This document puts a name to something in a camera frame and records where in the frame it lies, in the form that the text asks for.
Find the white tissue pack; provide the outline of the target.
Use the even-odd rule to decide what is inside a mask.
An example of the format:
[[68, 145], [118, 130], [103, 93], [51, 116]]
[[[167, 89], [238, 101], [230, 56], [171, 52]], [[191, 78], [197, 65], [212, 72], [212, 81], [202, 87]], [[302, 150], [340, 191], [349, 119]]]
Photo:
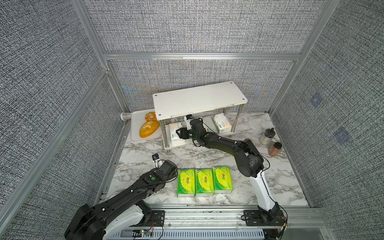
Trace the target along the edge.
[[169, 124], [169, 127], [170, 127], [171, 143], [172, 144], [184, 143], [185, 140], [181, 139], [177, 134], [177, 130], [179, 130], [180, 128], [183, 128], [182, 123], [181, 122], [171, 123]]
[[231, 131], [232, 125], [224, 113], [213, 115], [212, 120], [217, 133], [222, 134]]

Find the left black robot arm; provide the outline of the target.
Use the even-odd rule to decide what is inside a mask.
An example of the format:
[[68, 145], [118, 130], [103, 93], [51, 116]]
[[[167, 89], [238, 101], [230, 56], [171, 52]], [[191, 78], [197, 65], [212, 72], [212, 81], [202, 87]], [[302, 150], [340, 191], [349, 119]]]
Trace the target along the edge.
[[163, 161], [162, 165], [142, 174], [127, 189], [113, 198], [95, 205], [84, 204], [75, 213], [64, 238], [66, 240], [104, 240], [112, 235], [108, 227], [113, 226], [113, 221], [131, 207], [141, 209], [148, 207], [143, 200], [163, 189], [168, 181], [176, 177], [177, 165], [169, 160]]

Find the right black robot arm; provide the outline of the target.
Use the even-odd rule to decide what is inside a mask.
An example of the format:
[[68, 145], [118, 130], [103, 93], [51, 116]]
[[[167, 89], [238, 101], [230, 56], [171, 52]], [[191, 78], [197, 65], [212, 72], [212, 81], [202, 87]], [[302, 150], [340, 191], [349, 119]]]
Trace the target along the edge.
[[264, 157], [249, 139], [235, 141], [206, 131], [202, 119], [192, 119], [190, 128], [179, 128], [176, 134], [180, 139], [191, 139], [199, 146], [215, 149], [232, 155], [240, 173], [248, 177], [255, 191], [258, 208], [269, 216], [277, 215], [280, 205], [273, 199], [265, 178]]

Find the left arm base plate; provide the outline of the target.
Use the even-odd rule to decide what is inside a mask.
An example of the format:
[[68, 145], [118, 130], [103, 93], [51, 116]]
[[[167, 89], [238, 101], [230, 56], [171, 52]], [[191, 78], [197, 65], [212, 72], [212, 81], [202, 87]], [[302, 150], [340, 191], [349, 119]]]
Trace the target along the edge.
[[143, 219], [136, 225], [131, 227], [163, 227], [165, 222], [165, 211], [151, 211], [151, 213], [145, 213]]

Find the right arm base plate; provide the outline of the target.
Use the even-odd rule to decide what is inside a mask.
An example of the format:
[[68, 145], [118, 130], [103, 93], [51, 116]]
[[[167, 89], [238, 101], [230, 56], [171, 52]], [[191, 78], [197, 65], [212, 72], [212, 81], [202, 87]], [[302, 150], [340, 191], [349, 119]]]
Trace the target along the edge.
[[275, 226], [282, 227], [286, 223], [285, 217], [279, 213], [275, 217], [270, 217], [264, 211], [244, 210], [241, 219], [246, 222], [248, 227]]

